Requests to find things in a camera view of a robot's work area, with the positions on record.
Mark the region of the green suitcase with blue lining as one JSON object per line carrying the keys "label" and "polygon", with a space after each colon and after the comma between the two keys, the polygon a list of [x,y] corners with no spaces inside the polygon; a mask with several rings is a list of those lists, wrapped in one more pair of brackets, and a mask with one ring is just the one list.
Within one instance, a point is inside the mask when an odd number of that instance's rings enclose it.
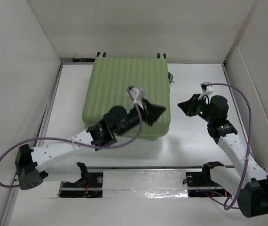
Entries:
{"label": "green suitcase with blue lining", "polygon": [[133,108],[127,93],[130,86],[145,90],[144,98],[166,110],[153,124],[143,125],[140,139],[165,136],[171,123],[170,76],[166,55],[155,58],[120,58],[99,55],[94,61],[82,112],[86,128],[95,125],[114,106]]}

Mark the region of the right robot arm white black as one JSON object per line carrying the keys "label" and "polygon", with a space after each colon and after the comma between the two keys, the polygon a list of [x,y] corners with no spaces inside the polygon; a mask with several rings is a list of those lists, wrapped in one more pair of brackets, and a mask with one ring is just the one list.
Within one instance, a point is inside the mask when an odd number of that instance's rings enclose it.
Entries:
{"label": "right robot arm white black", "polygon": [[201,94],[178,104],[186,116],[199,116],[207,122],[207,131],[228,156],[238,172],[229,172],[216,161],[203,165],[201,181],[206,185],[217,183],[237,202],[242,214],[255,217],[268,214],[268,173],[254,160],[242,144],[237,130],[227,119],[229,105],[225,97],[215,95],[207,103]]}

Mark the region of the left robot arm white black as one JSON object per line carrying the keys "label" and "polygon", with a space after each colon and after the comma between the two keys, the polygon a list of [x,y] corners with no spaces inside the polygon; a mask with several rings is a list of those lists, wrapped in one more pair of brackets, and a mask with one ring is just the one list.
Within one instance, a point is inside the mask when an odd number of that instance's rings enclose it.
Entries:
{"label": "left robot arm white black", "polygon": [[15,160],[20,189],[35,188],[52,175],[67,176],[67,170],[59,173],[53,166],[71,157],[81,147],[98,151],[126,146],[128,143],[116,145],[116,136],[121,136],[136,126],[142,129],[143,123],[152,126],[165,111],[165,107],[142,99],[135,102],[130,111],[122,106],[112,107],[97,124],[70,139],[54,137],[52,140],[55,143],[48,146],[20,146]]}

